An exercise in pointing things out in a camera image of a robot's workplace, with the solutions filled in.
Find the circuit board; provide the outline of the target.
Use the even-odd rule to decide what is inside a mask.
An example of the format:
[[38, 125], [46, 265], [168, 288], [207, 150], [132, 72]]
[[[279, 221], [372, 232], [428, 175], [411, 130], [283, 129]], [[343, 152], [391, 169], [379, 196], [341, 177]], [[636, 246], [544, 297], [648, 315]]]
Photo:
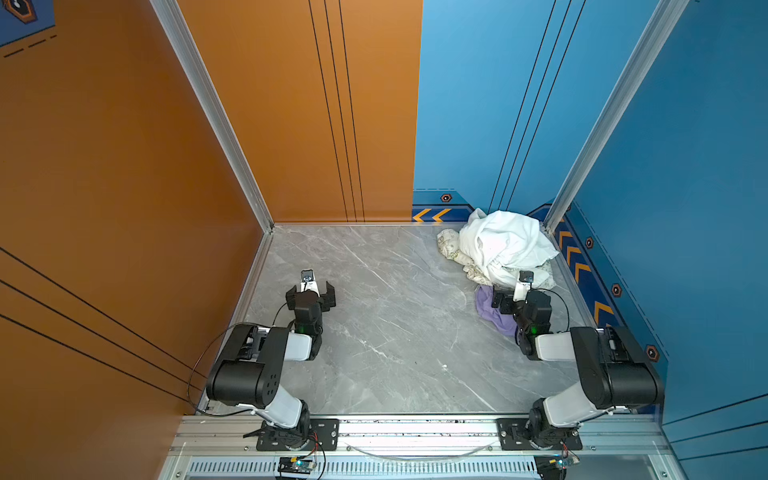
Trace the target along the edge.
[[568, 470], [581, 462], [578, 456], [537, 456], [534, 460], [541, 480], [565, 480]]
[[277, 465], [278, 479], [309, 479], [317, 468], [317, 462], [308, 457], [280, 457]]

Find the left circuit board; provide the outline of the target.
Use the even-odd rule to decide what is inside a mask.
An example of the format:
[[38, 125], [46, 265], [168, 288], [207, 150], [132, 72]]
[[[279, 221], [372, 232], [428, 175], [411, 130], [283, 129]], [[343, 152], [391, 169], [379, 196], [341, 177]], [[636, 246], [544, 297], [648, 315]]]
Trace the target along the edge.
[[280, 457], [277, 465], [278, 479], [309, 479], [317, 468], [317, 462], [308, 457]]

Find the right circuit board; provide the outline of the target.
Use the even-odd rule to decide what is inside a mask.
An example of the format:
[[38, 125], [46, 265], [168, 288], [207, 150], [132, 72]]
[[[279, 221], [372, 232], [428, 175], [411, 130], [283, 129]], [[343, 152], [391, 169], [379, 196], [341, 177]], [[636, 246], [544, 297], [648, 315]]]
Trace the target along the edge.
[[541, 480], [565, 480], [568, 470], [581, 462], [578, 456], [537, 456], [534, 460]]

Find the purple t-shirt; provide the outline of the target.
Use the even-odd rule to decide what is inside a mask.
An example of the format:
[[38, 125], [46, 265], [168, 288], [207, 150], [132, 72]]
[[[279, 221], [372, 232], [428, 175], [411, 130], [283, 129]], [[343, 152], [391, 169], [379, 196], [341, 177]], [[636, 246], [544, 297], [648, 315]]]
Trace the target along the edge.
[[475, 293], [475, 307], [478, 315], [490, 322], [504, 336], [514, 337], [517, 333], [517, 323], [513, 315], [502, 314], [497, 307], [492, 306], [493, 290], [491, 286], [480, 285]]

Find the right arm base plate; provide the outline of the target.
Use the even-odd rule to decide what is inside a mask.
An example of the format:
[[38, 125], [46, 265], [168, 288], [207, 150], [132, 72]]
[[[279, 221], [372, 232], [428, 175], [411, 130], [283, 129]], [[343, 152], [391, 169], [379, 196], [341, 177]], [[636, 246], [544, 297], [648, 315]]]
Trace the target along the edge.
[[513, 417], [498, 418], [496, 428], [504, 451], [583, 449], [576, 428], [553, 427], [547, 422], [532, 425], [529, 419]]

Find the aluminium corner post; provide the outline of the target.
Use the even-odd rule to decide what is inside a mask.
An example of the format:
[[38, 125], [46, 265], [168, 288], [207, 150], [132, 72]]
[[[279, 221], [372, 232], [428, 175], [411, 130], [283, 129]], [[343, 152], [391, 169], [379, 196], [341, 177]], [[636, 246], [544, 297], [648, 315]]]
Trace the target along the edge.
[[688, 4], [688, 0], [657, 3], [545, 217], [543, 231], [548, 236], [554, 235]]
[[265, 234], [271, 234], [274, 220], [179, 3], [151, 0], [150, 4], [256, 220]]

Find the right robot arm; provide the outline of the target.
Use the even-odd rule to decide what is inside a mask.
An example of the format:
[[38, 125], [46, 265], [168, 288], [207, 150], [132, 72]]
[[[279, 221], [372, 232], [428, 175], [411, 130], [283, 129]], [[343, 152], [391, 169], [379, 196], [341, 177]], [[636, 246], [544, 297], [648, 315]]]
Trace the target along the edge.
[[515, 342], [527, 359], [573, 363], [578, 372], [575, 384], [536, 400], [527, 418], [497, 421], [504, 450], [577, 450], [584, 423], [663, 402], [662, 380], [628, 328], [581, 326], [554, 333], [551, 297], [539, 290], [495, 287], [491, 307], [513, 318]]

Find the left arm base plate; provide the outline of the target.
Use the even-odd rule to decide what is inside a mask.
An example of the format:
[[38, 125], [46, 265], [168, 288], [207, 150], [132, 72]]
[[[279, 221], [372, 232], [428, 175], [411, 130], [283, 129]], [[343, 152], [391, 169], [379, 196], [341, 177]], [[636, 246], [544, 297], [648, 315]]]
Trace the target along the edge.
[[292, 429], [261, 425], [256, 450], [259, 452], [298, 451], [309, 452], [320, 445], [326, 452], [335, 451], [338, 445], [339, 420], [311, 418]]

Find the white cloth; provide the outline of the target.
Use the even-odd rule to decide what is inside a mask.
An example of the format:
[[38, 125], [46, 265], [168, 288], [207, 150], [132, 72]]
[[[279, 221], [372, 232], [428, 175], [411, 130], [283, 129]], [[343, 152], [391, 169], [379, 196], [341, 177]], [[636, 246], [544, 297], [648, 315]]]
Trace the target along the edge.
[[522, 271], [533, 273], [534, 288], [556, 285], [551, 261], [558, 251], [534, 218], [507, 211], [476, 209], [459, 231], [459, 249], [492, 284], [514, 287]]

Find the left aluminium corner post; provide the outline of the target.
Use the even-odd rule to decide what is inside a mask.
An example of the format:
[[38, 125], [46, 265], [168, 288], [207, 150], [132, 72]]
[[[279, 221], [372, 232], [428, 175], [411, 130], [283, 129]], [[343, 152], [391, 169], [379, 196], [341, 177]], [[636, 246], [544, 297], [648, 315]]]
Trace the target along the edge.
[[150, 4], [256, 220], [265, 234], [271, 234], [274, 220], [179, 3], [151, 0]]

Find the right aluminium corner post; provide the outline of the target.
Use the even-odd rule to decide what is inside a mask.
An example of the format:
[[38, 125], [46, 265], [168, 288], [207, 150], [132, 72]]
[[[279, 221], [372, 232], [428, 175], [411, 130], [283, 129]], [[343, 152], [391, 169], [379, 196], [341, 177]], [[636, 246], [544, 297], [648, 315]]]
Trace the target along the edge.
[[545, 217], [543, 231], [548, 236], [554, 235], [688, 4], [688, 0], [657, 3]]

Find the cream green-patterned cloth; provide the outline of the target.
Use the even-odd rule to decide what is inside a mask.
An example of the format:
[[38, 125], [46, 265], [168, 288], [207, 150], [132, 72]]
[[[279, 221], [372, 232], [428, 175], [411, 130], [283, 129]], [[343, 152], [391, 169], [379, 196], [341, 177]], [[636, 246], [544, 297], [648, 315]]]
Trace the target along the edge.
[[[519, 278], [520, 269], [508, 266], [494, 267], [493, 275], [488, 277], [474, 260], [460, 249], [459, 232], [456, 230], [440, 231], [437, 235], [437, 246], [441, 255], [461, 265], [467, 278], [480, 285], [513, 287]], [[552, 289], [556, 286], [551, 260], [533, 268], [532, 272], [534, 288]]]

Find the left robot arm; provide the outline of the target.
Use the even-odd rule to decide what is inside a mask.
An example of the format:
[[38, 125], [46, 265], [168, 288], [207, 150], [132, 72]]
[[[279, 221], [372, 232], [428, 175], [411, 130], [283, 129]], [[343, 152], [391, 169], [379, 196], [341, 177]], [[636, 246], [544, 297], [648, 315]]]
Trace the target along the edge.
[[281, 377], [287, 362], [314, 360], [322, 346], [322, 316], [336, 306], [335, 288], [321, 291], [309, 270], [298, 286], [286, 292], [294, 313], [287, 327], [243, 322], [235, 325], [212, 365], [206, 383], [210, 400], [238, 407], [262, 419], [246, 433], [262, 451], [302, 450], [320, 445], [306, 401], [290, 394]]

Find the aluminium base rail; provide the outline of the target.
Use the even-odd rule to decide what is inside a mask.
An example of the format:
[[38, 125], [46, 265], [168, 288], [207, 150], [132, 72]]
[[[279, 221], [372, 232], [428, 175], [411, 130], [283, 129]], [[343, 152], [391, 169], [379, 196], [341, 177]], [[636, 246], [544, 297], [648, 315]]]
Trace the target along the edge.
[[278, 479], [280, 457], [317, 462], [309, 479], [540, 479], [537, 456], [578, 456], [566, 479], [683, 479], [685, 473], [650, 415], [608, 415], [580, 427], [579, 451], [501, 448], [498, 418], [516, 414], [320, 415], [338, 419], [335, 451], [259, 452], [246, 433], [258, 418], [186, 417], [162, 479]]

